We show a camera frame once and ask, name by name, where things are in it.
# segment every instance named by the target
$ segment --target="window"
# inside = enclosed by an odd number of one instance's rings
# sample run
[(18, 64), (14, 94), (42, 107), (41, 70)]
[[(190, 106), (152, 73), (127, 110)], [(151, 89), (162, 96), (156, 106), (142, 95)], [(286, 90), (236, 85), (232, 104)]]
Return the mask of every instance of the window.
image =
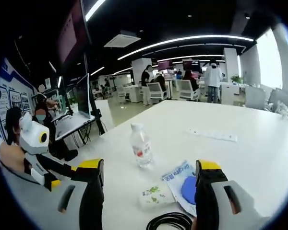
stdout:
[(257, 40), (261, 84), (282, 88), (283, 73), (280, 55), (273, 31), (269, 29)]

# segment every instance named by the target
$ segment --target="stand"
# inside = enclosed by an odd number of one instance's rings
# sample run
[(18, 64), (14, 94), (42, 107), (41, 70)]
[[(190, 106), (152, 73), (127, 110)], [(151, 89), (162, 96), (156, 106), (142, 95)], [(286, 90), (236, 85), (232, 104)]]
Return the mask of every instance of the stand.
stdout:
[[(89, 72), (88, 72), (88, 65), (87, 65), (87, 57), (86, 57), (86, 53), (83, 54), (84, 56), (84, 66), (85, 66), (85, 72), (87, 74), (87, 77), (89, 78), (90, 75), (89, 75)], [(93, 92), (92, 92), (92, 89), (91, 89), (91, 85), (89, 84), (89, 97), (90, 97), (90, 103), (91, 103), (91, 107), (92, 107), (92, 110), (93, 110), (93, 115), (96, 119), (96, 123), (97, 123), (97, 126), (98, 126), (98, 129), (99, 129), (99, 133), (101, 135), (103, 135), (105, 133), (105, 130), (102, 126), (102, 123), (101, 123), (101, 112), (99, 109), (97, 109), (96, 107), (96, 104), (95, 104), (95, 98), (93, 96)]]

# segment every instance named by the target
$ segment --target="computer screen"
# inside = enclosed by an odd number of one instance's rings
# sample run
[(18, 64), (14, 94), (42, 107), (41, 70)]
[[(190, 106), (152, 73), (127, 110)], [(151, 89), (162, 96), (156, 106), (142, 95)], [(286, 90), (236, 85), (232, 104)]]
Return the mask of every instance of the computer screen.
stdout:
[(201, 65), (199, 60), (188, 60), (183, 61), (183, 70), (191, 70), (191, 71), (201, 71)]
[(173, 69), (172, 60), (158, 62), (158, 70)]
[(89, 83), (87, 75), (85, 75), (77, 83), (77, 100), (78, 100), (79, 113), (82, 114), (83, 116), (90, 118)]
[(87, 44), (91, 43), (84, 18), (82, 0), (75, 3), (60, 30), (57, 40), (57, 52), (61, 72), (67, 71), (68, 66), (79, 58)]

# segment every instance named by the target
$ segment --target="face mask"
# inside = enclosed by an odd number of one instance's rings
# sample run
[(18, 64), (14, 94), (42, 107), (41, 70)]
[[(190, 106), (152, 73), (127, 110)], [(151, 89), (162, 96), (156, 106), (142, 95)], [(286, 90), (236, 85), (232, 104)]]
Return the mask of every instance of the face mask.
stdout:
[(43, 120), (45, 120), (46, 115), (36, 115), (36, 118), (37, 118), (39, 121), (43, 121)]

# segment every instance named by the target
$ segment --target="black ceiling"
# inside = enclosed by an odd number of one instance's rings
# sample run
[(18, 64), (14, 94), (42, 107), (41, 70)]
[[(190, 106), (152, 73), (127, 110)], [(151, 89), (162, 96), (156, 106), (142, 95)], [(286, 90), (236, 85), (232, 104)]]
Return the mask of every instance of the black ceiling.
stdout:
[[(87, 12), (96, 1), (84, 0), (85, 11)], [(248, 48), (252, 43), (246, 41), (196, 39), (157, 46), (117, 61), (117, 58), (144, 46), (178, 37), (230, 34), (256, 39), (274, 23), (274, 19), (266, 13), (262, 14), (253, 4), (247, 5), (243, 2), (243, 0), (106, 0), (88, 22), (93, 42), (87, 50), (89, 72), (105, 67), (92, 78), (101, 74), (112, 74), (130, 67), (131, 61), (148, 53), (150, 54), (145, 55), (146, 58), (157, 60), (188, 55), (223, 54), (224, 48), (212, 45), (185, 45), (222, 43)], [(21, 17), (17, 18), (17, 22), (21, 27), (17, 30), (15, 42), (23, 61), (14, 42), (10, 42), (6, 56), (35, 86), (54, 75), (48, 62), (56, 63), (55, 41), (72, 5), (73, 0), (52, 0), (40, 4), (31, 3), (26, 5), (25, 9), (21, 7), (18, 9), (18, 15)], [(245, 12), (251, 16), (249, 20), (245, 18)], [(136, 33), (141, 40), (126, 48), (104, 48), (104, 45), (120, 30)], [(240, 53), (243, 49), (238, 47), (237, 51)], [(83, 59), (79, 57), (64, 79), (68, 81), (83, 75)]]

